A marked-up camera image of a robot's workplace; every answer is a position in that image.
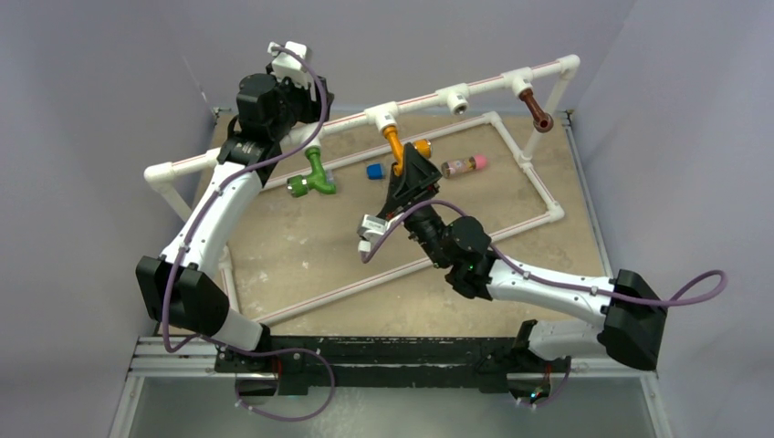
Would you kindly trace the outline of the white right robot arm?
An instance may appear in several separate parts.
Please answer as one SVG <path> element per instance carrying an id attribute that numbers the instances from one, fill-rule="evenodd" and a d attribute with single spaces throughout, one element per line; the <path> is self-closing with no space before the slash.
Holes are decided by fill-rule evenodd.
<path id="1" fill-rule="evenodd" d="M 651 286 L 638 273 L 576 276 L 528 266 L 502 255 L 473 216 L 447 224 L 435 210 L 442 174 L 408 142 L 391 168 L 378 218 L 403 226 L 445 281 L 468 299 L 527 303 L 589 324 L 594 339 L 613 360 L 636 370 L 655 370 L 667 317 Z"/>

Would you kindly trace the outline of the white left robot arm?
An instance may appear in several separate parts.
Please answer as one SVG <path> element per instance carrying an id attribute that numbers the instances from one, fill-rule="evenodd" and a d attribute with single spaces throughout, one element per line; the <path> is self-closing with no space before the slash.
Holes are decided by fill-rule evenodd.
<path id="1" fill-rule="evenodd" d="M 237 113 L 200 203 L 162 252 L 142 257 L 135 268 L 147 313 L 163 330 L 187 329 L 234 347 L 248 372 L 269 367 L 272 349 L 262 342 L 267 328 L 231 308 L 213 275 L 240 216 L 288 157 L 282 141 L 299 123 L 315 138 L 329 120 L 333 100 L 327 80 L 313 74 L 296 81 L 269 70 L 240 81 Z"/>

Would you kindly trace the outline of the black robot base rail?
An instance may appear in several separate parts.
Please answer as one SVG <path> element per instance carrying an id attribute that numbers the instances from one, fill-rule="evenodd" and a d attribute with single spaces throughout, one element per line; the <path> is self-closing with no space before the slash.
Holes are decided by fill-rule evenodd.
<path id="1" fill-rule="evenodd" d="M 279 378 L 283 395 L 312 387 L 475 389 L 527 397 L 570 358 L 547 361 L 515 338 L 312 337 L 275 335 L 271 358 L 220 351 L 218 373 Z"/>

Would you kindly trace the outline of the orange water faucet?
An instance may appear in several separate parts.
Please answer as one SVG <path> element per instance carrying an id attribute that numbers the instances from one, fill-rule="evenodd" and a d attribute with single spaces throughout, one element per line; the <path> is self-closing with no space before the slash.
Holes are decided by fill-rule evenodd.
<path id="1" fill-rule="evenodd" d="M 407 148 L 398 135 L 398 130 L 394 125 L 388 125 L 382 129 L 382 136 L 390 145 L 394 163 L 392 165 L 392 174 L 400 176 L 403 173 L 404 155 Z M 427 139 L 420 139 L 412 142 L 412 146 L 425 159 L 432 157 L 432 143 Z"/>

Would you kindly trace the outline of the white PVC pipe frame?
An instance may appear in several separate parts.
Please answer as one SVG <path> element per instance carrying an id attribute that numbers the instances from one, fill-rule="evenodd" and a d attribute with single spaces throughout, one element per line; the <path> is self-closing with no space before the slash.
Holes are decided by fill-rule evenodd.
<path id="1" fill-rule="evenodd" d="M 576 55 L 559 57 L 540 66 L 519 68 L 501 73 L 496 77 L 456 84 L 412 99 L 385 102 L 367 108 L 360 113 L 328 121 L 321 128 L 294 129 L 288 137 L 292 141 L 302 139 L 305 150 L 313 146 L 321 148 L 320 141 L 327 135 L 366 125 L 374 125 L 382 130 L 388 125 L 396 126 L 398 116 L 404 113 L 425 110 L 434 106 L 446 105 L 452 112 L 462 113 L 469 97 L 505 88 L 513 89 L 517 97 L 524 89 L 532 88 L 538 104 L 551 114 L 557 109 L 567 86 L 577 73 L 580 63 L 581 60 Z M 489 111 L 472 119 L 462 120 L 418 134 L 413 136 L 411 140 L 436 140 L 482 124 L 492 126 L 499 133 L 512 153 L 517 166 L 533 185 L 546 206 L 544 214 L 493 233 L 493 241 L 499 242 L 562 219 L 565 212 L 560 202 L 554 198 L 531 162 L 532 155 L 537 149 L 543 133 L 538 133 L 534 129 L 527 145 L 519 147 L 500 116 L 494 111 Z M 328 172 L 331 172 L 375 158 L 390 150 L 390 145 L 387 143 L 322 164 Z M 173 180 L 178 176 L 206 168 L 213 169 L 213 177 L 201 202 L 191 207 L 173 188 Z M 182 231 L 162 250 L 162 261 L 172 263 L 177 256 L 181 256 L 183 261 L 194 262 L 205 271 L 217 268 L 222 274 L 229 304 L 232 308 L 236 308 L 238 304 L 235 297 L 234 274 L 227 239 L 249 202 L 260 192 L 276 189 L 281 183 L 287 183 L 287 179 L 292 176 L 294 175 L 281 175 L 267 182 L 260 182 L 251 176 L 241 176 L 235 169 L 224 168 L 217 163 L 213 150 L 184 161 L 166 162 L 148 167 L 144 173 L 146 182 L 184 220 Z"/>

